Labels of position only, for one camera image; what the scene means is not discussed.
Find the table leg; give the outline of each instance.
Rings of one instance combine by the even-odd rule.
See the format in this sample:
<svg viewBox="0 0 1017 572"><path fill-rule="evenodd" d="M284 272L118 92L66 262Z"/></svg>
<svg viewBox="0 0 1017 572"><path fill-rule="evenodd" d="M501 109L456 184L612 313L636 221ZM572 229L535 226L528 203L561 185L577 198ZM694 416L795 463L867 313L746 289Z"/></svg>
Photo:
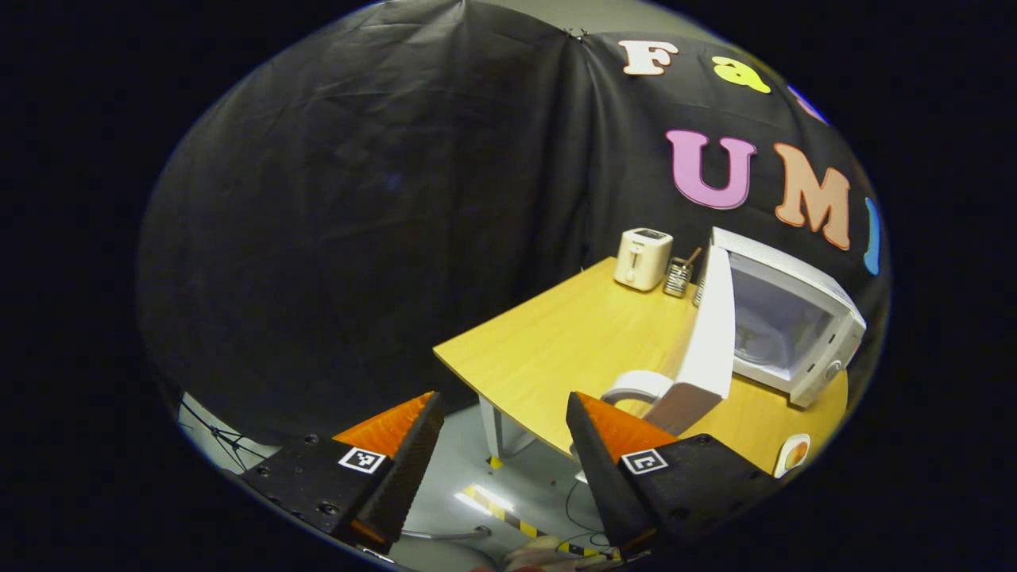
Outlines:
<svg viewBox="0 0 1017 572"><path fill-rule="evenodd" d="M498 411L489 401L480 398L480 416L484 421L484 435L491 456L506 459L533 443L533 434L514 423Z"/></svg>
<svg viewBox="0 0 1017 572"><path fill-rule="evenodd" d="M576 461L577 463L579 463L579 453L576 452L576 444L575 443L573 443L572 445L569 446L569 452L572 454L573 460ZM579 471L579 472L576 473L576 480L579 480L580 482L583 482L584 484L589 484L589 482L587 482L587 480L586 480L586 472L584 472L584 471Z"/></svg>

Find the caution tape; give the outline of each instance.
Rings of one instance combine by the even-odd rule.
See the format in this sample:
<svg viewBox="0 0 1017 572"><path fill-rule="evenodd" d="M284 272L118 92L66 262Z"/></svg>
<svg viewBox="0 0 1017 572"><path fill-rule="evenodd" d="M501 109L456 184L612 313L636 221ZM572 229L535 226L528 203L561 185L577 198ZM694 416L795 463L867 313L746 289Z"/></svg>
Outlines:
<svg viewBox="0 0 1017 572"><path fill-rule="evenodd" d="M477 491L473 485L464 489L463 494L473 499L478 505L480 505L484 509L487 509L487 511L490 512L491 515L493 515L498 520L504 522L505 524L508 524L513 528L516 528L517 530L523 532L524 534L526 534L531 538L551 535L547 532L544 532L543 530L540 530L536 526L533 526L532 524L523 521L522 519L519 518L519 516L504 510L504 507L500 506L498 503L492 501L491 499L485 497L483 493ZM614 550L611 550L611 552L609 553L602 553L595 551L593 549L588 549L578 545L573 545L572 542L567 541L561 542L558 546L558 550L561 552L566 552L582 557L605 556L607 557L608 560L618 560L621 558L617 554L617 551Z"/></svg>

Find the cable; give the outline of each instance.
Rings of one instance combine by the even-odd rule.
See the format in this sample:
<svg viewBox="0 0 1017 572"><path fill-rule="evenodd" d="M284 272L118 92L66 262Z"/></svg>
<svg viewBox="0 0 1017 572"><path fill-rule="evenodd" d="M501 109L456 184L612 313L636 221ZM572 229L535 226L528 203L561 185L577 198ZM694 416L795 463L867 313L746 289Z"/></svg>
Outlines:
<svg viewBox="0 0 1017 572"><path fill-rule="evenodd" d="M564 551L562 551L561 550L561 545L566 545L566 544L569 544L570 540L575 540L576 538L579 538L581 536L586 536L586 535L587 535L587 532L583 532L582 534L576 534L575 536L570 536L570 537L565 538L564 540L561 540L561 542L559 542L558 546L554 547L554 552L561 553L561 554L566 554L569 556L575 557L575 558L573 558L571 560L579 560L581 558L584 558L582 556L575 555L575 554L573 554L571 552L564 552Z"/></svg>
<svg viewBox="0 0 1017 572"><path fill-rule="evenodd" d="M231 461L233 461L234 463L236 463L237 465L239 465L240 469L243 470L244 472L247 471L247 465L245 465L243 459L240 458L240 453L237 452L238 450L244 451L245 453L248 453L250 455L254 455L255 457L260 457L261 459L267 459L267 457L265 457L264 455L262 455L260 453L255 453L254 451L251 451L250 449L244 447L243 445L240 445L240 440L244 439L243 435L241 435L239 433L236 433L236 432L232 432L232 431L224 431L224 430L221 430L221 428L219 428L217 426L213 426L213 425L208 424L207 422L205 422L204 419L202 419L200 416L198 416L198 414L196 412L194 412L194 410L191 409L190 406L188 406L187 403L184 402L183 399L180 400L180 405L183 405L184 409L187 409L187 411L191 414L191 416L193 416L195 419L197 419L197 421L199 423L201 423L202 425L205 426L205 428L208 430L208 433L212 434L212 437L216 440L216 443L219 444L219 446L223 449L223 452L226 453L226 456L229 457ZM231 441L228 437L226 437L227 435L235 436L236 439L234 439L234 440ZM226 443L230 444L230 448L233 449L233 454L232 455L226 449L226 446L223 445L223 441L225 441Z"/></svg>
<svg viewBox="0 0 1017 572"><path fill-rule="evenodd" d="M603 534L604 533L603 530L597 530L596 528L591 528L589 526L584 526L584 525L580 524L579 522L576 522L576 519L573 518L572 515L569 513L569 501L572 500L572 494L576 492L576 488L577 487L579 487L579 481L578 480L575 483L573 483L572 490L569 491L569 496L565 497L565 516L569 518L569 520L572 521L573 524L575 524L576 526L579 526L580 528L586 528L590 532L596 532L597 534Z"/></svg>

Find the yellow table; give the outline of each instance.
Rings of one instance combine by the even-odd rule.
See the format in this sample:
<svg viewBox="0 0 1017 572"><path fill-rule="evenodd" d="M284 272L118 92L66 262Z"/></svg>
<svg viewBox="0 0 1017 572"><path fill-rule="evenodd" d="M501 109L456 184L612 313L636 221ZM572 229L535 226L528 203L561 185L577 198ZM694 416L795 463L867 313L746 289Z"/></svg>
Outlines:
<svg viewBox="0 0 1017 572"><path fill-rule="evenodd" d="M633 369L673 378L695 323L694 285L683 298L664 294L662 285L639 292L613 280L614 265L608 258L436 346L434 353L482 404L493 406L495 415L572 457L569 394L599 397ZM809 459L814 459L836 431L846 403L844 371L806 410L790 405L777 390L734 375L728 398L678 437L710 434L772 472L784 441L795 434L809 434ZM640 402L618 406L640 416L649 410ZM485 423L491 420L485 415ZM497 430L500 437L501 426Z"/></svg>

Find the black backdrop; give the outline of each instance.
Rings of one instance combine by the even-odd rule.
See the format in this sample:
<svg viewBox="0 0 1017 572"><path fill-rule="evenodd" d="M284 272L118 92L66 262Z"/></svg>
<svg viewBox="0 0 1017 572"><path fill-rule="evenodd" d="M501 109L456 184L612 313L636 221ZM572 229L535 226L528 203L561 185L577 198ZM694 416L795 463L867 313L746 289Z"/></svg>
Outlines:
<svg viewBox="0 0 1017 572"><path fill-rule="evenodd" d="M989 268L991 252L973 245L997 237L994 204L959 189L984 184L993 162L950 159L957 136L989 124L971 112L999 110L974 106L1005 88L999 70L965 70L978 54L1006 53L992 45L1000 18L962 5L864 13L841 3L738 3L733 14L707 4L684 9L793 79L851 142L880 189L899 280L887 354L822 462L683 564L1001 569L1002 501L991 482L1003 465L977 441L1002 408L969 407L948 383L977 381L972 356L1004 351L998 318L979 311L994 288L969 280L971 302L954 307L929 282L943 260L968 275ZM9 219L13 262L26 265L8 279L24 286L11 316L29 365L11 387L17 400L38 398L22 410L43 421L11 434L37 453L10 462L13 568L54 557L351 565L220 478L180 439L143 376L130 300L157 174L210 102L344 11L247 8L39 2L10 20L24 41L9 63L10 91L23 102L15 126L26 130L15 159L28 173L12 180L23 191ZM972 164L984 168L966 170ZM958 450L968 453L963 463Z"/></svg>
<svg viewBox="0 0 1017 572"><path fill-rule="evenodd" d="M619 40L681 55L660 76L633 77ZM853 402L892 284L885 228L879 274L862 262L865 204L878 198L783 78L761 71L769 95L735 87L713 73L716 56L746 59L674 33L577 40L457 0L328 22L213 104L159 178L137 280L153 361L266 445L335 435L431 390L455 411L476 398L431 347L615 254L624 230L667 232L687 253L719 226L819 268L855 300L869 329L848 366ZM676 191L669 129L756 146L740 207ZM775 216L775 144L800 150L821 180L846 173L853 248ZM727 152L702 155L706 184L725 184Z"/></svg>

